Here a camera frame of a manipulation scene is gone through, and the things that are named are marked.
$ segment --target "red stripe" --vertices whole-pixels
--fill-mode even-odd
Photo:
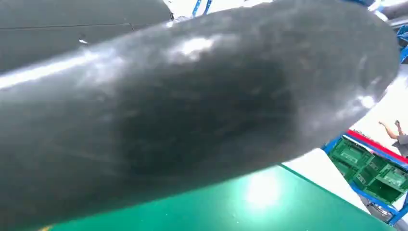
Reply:
[[[373,141],[373,140],[370,140],[369,138],[367,138],[367,137],[361,135],[361,134],[358,133],[358,132],[349,130],[349,131],[347,131],[347,134],[348,134],[348,135],[351,135],[351,136],[353,136],[354,138],[356,138],[356,139],[358,139],[358,140],[361,140],[361,141],[363,141],[363,142],[365,142],[365,143],[367,143],[367,144],[369,144],[369,145],[371,145],[371,146],[373,146],[373,147],[375,147],[375,148],[377,148],[377,149],[379,149],[379,150],[381,150],[381,151],[383,151],[383,152],[385,152],[386,154],[388,154],[388,155],[394,157],[395,159],[398,159],[398,160],[400,160],[400,161],[405,162],[405,163],[408,164],[408,159],[406,159],[406,158],[404,158],[404,157],[402,157],[402,156],[400,156],[400,155],[394,153],[393,151],[389,150],[388,148],[383,147],[381,144],[376,143],[376,142]]]

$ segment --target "green surface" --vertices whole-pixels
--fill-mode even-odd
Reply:
[[[53,231],[394,231],[286,167],[111,213]]]

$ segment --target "person's arm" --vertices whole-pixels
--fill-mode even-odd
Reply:
[[[398,121],[398,120],[395,121],[395,125],[396,125],[396,127],[398,128],[398,134],[399,134],[400,136],[405,135],[405,133],[403,132],[403,130],[402,130],[402,128],[401,128],[401,125],[399,124],[399,121]]]
[[[398,139],[398,136],[391,130],[389,126],[387,126],[383,122],[378,122],[378,123],[384,126],[385,131],[387,132],[388,136],[390,136],[391,139],[394,139],[394,140]]]

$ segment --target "blue metal rack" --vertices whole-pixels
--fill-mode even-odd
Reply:
[[[408,42],[408,26],[401,26],[396,34],[397,38]],[[400,62],[403,62],[408,56],[408,46],[401,50]]]
[[[382,156],[390,161],[392,161],[395,164],[398,164],[399,166],[401,166],[402,168],[408,170],[408,164],[405,162],[402,162],[399,159],[396,159],[395,157],[381,151],[380,149],[370,145],[367,142],[364,142],[360,139],[358,139],[357,137],[354,137],[350,134],[342,134],[341,136],[336,137],[334,140],[330,141],[329,143],[327,143],[322,149],[326,152],[329,153],[336,145],[336,143],[339,141],[339,139],[341,139],[342,137],[345,137],[351,141],[353,141],[354,143],[363,146],[363,147],[367,147],[371,150],[373,150],[377,155]],[[381,200],[378,200],[377,198],[372,197],[371,195],[363,192],[362,190],[360,190],[355,184],[351,183],[350,184],[351,188],[360,196],[365,197],[367,200],[369,200],[370,202],[377,204],[379,206],[381,206],[383,209],[387,210],[388,212],[390,212],[392,214],[392,217],[387,221],[387,223],[391,226],[395,225],[405,214],[408,213],[408,196],[405,198],[405,203],[404,206],[402,207],[402,209],[400,209],[399,211],[392,205],[387,205],[386,203],[384,203]]]

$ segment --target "blue metal frame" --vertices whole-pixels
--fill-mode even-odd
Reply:
[[[205,10],[204,10],[204,12],[203,12],[203,15],[206,15],[206,14],[208,13],[208,10],[210,9],[210,6],[211,6],[212,1],[213,1],[213,0],[207,0],[207,4],[206,4],[206,6],[205,6]],[[193,11],[192,11],[192,16],[193,16],[193,17],[195,17],[195,15],[197,14],[197,10],[198,10],[198,8],[200,7],[200,5],[201,5],[201,0],[197,0],[196,4],[195,4],[195,6],[194,6],[194,9],[193,9]]]
[[[408,42],[408,26],[401,26],[396,33],[397,38],[405,40]],[[408,46],[401,50],[400,53],[400,62],[402,63],[408,56]]]
[[[369,149],[372,149],[377,155],[382,156],[392,162],[394,162],[395,164],[398,164],[399,166],[401,166],[402,168],[408,170],[408,164],[405,162],[402,162],[396,158],[394,158],[393,156],[390,156],[389,154],[379,150],[376,147],[373,147],[372,145],[361,141],[359,139],[357,139],[356,137],[353,137],[352,135],[349,134],[343,134],[341,136],[336,137],[334,140],[332,140],[331,142],[327,143],[324,147],[322,147],[322,149],[326,152],[329,153],[336,145],[336,143],[338,142],[338,140],[342,137],[345,136],[347,137],[349,140],[355,142],[356,144],[365,146]],[[381,206],[383,209],[387,210],[388,212],[390,212],[393,216],[387,221],[387,224],[393,226],[395,225],[403,216],[405,216],[405,214],[408,213],[408,195],[405,197],[405,202],[404,202],[404,206],[402,207],[401,210],[397,210],[394,206],[392,205],[387,205],[386,203],[378,200],[377,198],[372,197],[371,195],[365,193],[364,191],[360,190],[354,183],[350,183],[351,188],[360,196],[365,197],[367,200],[369,200],[370,202],[377,204],[379,206]]]

